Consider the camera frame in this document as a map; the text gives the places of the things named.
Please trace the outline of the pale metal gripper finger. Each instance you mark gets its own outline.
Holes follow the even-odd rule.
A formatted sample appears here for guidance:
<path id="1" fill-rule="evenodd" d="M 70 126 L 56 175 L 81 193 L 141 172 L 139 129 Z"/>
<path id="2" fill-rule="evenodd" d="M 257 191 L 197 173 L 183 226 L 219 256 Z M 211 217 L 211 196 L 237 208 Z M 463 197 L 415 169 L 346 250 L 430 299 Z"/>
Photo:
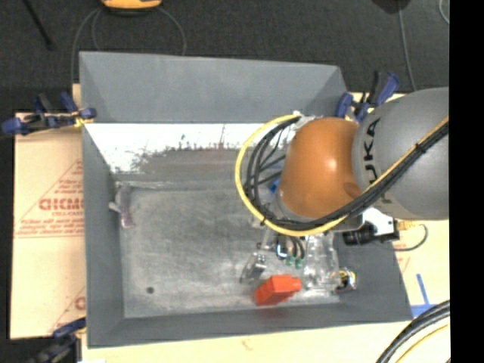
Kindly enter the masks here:
<path id="1" fill-rule="evenodd" d="M 239 282 L 241 284 L 254 281 L 259 277 L 258 256 L 258 254 L 252 254 L 249 256 L 239 277 Z"/>
<path id="2" fill-rule="evenodd" d="M 266 269 L 265 256 L 262 254 L 254 254 L 252 265 L 250 266 L 250 277 L 252 279 L 259 279 Z"/>

